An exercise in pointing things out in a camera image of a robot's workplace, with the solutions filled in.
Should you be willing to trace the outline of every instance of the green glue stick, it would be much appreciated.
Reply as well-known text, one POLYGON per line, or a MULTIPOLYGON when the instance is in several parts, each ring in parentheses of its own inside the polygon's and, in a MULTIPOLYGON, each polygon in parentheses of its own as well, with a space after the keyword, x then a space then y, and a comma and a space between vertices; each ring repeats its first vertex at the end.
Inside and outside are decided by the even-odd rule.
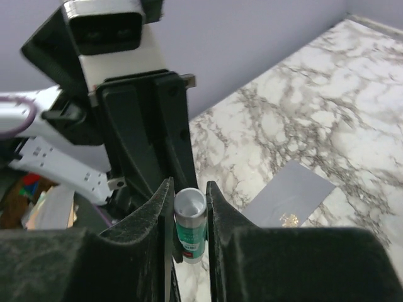
POLYGON ((207 199, 198 189, 181 190, 174 200, 176 231, 184 248, 183 260, 189 264, 201 261, 206 245, 207 199))

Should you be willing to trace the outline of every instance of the black plastic bracket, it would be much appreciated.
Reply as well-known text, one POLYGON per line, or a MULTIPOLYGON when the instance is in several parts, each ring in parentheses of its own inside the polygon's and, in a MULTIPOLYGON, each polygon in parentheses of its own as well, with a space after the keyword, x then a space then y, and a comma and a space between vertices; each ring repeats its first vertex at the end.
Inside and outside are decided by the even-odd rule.
POLYGON ((24 140, 24 138, 13 138, 0 141, 0 168, 6 167, 13 160, 22 159, 22 156, 18 153, 16 148, 24 140))
POLYGON ((91 110, 79 103, 62 92, 52 108, 44 111, 41 117, 73 145, 102 145, 102 136, 91 110))
POLYGON ((175 191, 197 187, 186 83, 175 72, 109 79, 96 89, 99 127, 111 176, 124 177, 138 208, 167 177, 175 191))

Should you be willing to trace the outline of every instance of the gray veining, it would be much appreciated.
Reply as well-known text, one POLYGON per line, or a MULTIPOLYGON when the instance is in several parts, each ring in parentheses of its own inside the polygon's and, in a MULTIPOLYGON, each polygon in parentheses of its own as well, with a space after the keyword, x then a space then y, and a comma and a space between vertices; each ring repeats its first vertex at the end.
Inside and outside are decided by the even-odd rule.
MULTIPOLYGON (((371 230, 403 277, 403 43, 345 20, 190 123, 199 187, 242 211, 290 159, 337 188, 307 226, 371 230)), ((207 255, 177 265, 210 301, 207 255)))

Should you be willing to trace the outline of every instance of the product label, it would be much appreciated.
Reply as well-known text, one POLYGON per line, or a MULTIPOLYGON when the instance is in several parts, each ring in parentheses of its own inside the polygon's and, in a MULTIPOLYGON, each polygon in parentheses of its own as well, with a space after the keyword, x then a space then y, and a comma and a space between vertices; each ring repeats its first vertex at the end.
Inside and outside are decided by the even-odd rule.
POLYGON ((183 255, 187 258, 195 259, 203 255, 206 245, 207 223, 202 223, 197 228, 185 228, 179 223, 176 224, 179 241, 185 251, 183 255))

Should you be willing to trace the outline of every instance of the colorful object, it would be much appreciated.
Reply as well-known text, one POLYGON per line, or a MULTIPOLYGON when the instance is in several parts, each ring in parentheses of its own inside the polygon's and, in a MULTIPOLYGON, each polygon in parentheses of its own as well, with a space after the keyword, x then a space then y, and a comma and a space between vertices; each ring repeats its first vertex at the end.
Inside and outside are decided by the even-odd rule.
POLYGON ((28 173, 26 176, 23 177, 23 187, 19 191, 19 195, 26 196, 29 199, 33 198, 35 191, 38 188, 38 182, 41 177, 34 173, 28 173))
POLYGON ((38 182, 41 177, 35 173, 28 173, 26 176, 23 177, 23 183, 26 186, 30 186, 36 182, 38 182))

